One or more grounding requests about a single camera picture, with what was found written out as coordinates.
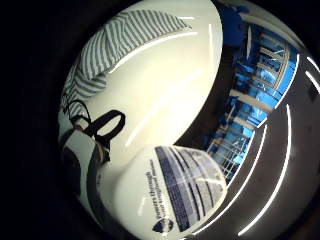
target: printed label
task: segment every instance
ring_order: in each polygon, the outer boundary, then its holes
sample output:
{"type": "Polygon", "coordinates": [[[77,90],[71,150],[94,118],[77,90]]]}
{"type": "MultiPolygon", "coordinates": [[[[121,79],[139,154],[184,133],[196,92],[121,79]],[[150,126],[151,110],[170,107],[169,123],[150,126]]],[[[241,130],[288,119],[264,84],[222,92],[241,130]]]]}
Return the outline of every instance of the printed label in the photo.
{"type": "Polygon", "coordinates": [[[166,216],[166,209],[161,196],[162,191],[159,187],[158,177],[152,159],[150,159],[150,166],[151,171],[146,173],[149,186],[149,195],[152,198],[154,210],[156,212],[156,218],[161,219],[166,216]]]}
{"type": "Polygon", "coordinates": [[[185,231],[219,200],[223,188],[218,167],[199,150],[156,147],[155,151],[179,230],[185,231]]]}

